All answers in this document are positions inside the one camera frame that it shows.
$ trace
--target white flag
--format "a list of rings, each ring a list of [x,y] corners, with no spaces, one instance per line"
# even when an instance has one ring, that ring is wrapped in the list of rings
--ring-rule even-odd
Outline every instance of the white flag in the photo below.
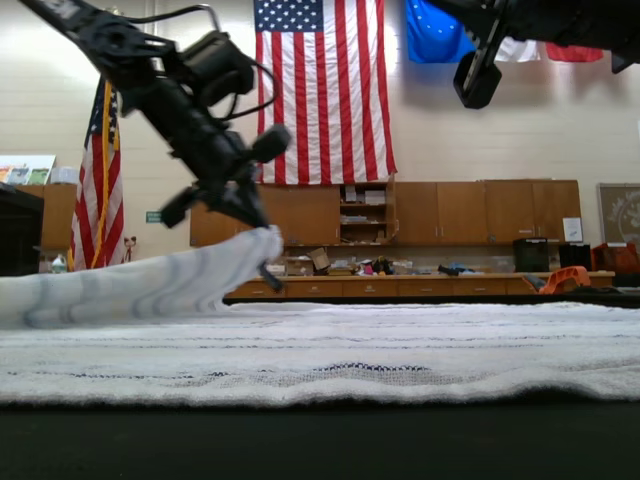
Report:
[[[506,37],[500,44],[500,49],[496,55],[497,62],[535,62],[540,60],[538,42],[527,40],[518,42],[511,37]]]

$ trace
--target black container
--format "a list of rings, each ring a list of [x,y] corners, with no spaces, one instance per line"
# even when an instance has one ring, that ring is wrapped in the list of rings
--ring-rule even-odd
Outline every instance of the black container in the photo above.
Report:
[[[0,276],[38,273],[44,200],[0,182]]]
[[[546,238],[525,238],[513,242],[516,272],[548,272],[549,242]]]
[[[562,268],[584,267],[588,272],[593,270],[590,245],[560,245],[558,253]]]

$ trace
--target flag on pole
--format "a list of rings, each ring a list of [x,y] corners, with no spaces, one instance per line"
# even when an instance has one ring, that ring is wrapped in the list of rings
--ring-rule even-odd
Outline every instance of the flag on pole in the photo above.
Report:
[[[424,0],[406,0],[409,60],[458,63],[475,50],[464,25]]]
[[[538,42],[535,40],[519,42],[511,37],[506,37],[502,40],[496,54],[496,62],[524,63],[537,60],[540,60],[540,52]]]
[[[116,91],[101,78],[80,167],[72,222],[72,270],[118,265],[126,254],[117,112]]]
[[[588,63],[604,58],[604,52],[598,48],[561,47],[547,43],[547,55],[556,62]]]
[[[280,96],[258,133],[284,124],[286,153],[263,165],[264,183],[349,184],[396,172],[384,56],[384,0],[254,0],[256,60]],[[258,76],[258,98],[273,87]]]
[[[406,0],[409,60],[416,63],[458,63],[475,46],[464,25],[424,0]],[[535,41],[505,38],[496,54],[497,62],[540,60]]]

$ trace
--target white cloth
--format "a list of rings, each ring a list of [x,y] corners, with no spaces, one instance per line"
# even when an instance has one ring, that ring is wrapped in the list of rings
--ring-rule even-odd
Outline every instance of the white cloth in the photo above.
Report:
[[[542,388],[640,400],[638,318],[578,304],[254,304],[114,326],[24,326],[0,332],[0,402],[282,407]]]
[[[537,60],[540,60],[540,52],[535,40],[518,42],[511,37],[505,37],[496,54],[497,62],[523,63]]]
[[[278,228],[260,228],[211,247],[105,269],[0,278],[0,330],[208,314],[281,251]]]

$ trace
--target red flag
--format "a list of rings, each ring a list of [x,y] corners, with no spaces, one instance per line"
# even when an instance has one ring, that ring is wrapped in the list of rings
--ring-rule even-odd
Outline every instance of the red flag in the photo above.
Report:
[[[257,61],[281,85],[258,114],[292,135],[286,153],[263,165],[262,181],[287,185],[368,182],[395,173],[384,0],[254,0]],[[262,103],[271,82],[258,77]]]
[[[556,62],[587,63],[602,60],[604,52],[598,48],[560,47],[547,43],[547,55]]]
[[[72,270],[123,263],[124,206],[120,175],[118,100],[111,83],[100,79],[91,112],[73,215]]]

